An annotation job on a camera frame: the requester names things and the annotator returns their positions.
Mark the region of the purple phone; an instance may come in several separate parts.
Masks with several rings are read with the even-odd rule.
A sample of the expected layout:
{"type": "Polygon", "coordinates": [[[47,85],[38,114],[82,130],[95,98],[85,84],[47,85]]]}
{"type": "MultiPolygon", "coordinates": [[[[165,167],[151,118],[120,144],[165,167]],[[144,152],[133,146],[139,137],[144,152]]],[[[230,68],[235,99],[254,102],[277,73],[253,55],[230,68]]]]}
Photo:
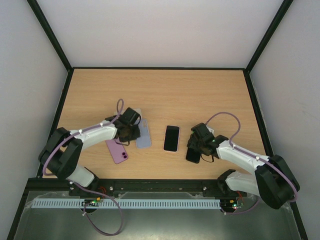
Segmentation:
{"type": "Polygon", "coordinates": [[[113,162],[118,165],[129,159],[124,145],[116,138],[105,141],[113,162]]]}

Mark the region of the lavender phone case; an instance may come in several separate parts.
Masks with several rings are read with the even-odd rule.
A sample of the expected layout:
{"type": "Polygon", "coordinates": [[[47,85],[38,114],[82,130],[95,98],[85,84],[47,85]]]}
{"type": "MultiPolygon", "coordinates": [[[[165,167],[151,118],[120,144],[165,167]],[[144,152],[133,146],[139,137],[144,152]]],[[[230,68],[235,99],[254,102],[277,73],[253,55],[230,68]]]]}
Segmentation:
{"type": "Polygon", "coordinates": [[[148,122],[143,118],[138,124],[138,129],[140,131],[140,137],[136,139],[136,147],[138,149],[149,148],[152,145],[151,137],[149,133],[148,122]]]}

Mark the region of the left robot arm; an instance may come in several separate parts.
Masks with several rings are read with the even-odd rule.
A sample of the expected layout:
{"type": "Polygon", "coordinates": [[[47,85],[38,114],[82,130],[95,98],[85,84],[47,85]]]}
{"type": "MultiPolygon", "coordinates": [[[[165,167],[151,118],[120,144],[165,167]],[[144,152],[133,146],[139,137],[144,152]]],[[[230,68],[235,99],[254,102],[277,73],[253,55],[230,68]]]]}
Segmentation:
{"type": "Polygon", "coordinates": [[[50,176],[93,190],[99,178],[78,164],[81,152],[103,141],[129,143],[138,139],[141,136],[138,126],[141,120],[141,114],[129,107],[123,113],[84,129],[66,130],[60,127],[53,132],[38,160],[44,171],[50,171],[50,176]]]}

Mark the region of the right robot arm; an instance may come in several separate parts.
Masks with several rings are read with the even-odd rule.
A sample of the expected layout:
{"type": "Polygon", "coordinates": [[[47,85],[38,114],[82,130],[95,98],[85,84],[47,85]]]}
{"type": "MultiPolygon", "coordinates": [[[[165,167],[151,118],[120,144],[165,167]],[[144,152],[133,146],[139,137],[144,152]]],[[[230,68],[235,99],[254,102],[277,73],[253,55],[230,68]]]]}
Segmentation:
{"type": "Polygon", "coordinates": [[[221,175],[218,191],[224,196],[236,191],[249,193],[276,210],[297,199],[300,185],[279,155],[267,156],[249,151],[223,135],[214,136],[204,123],[191,128],[187,147],[212,159],[229,161],[247,172],[230,170],[221,175]]]}

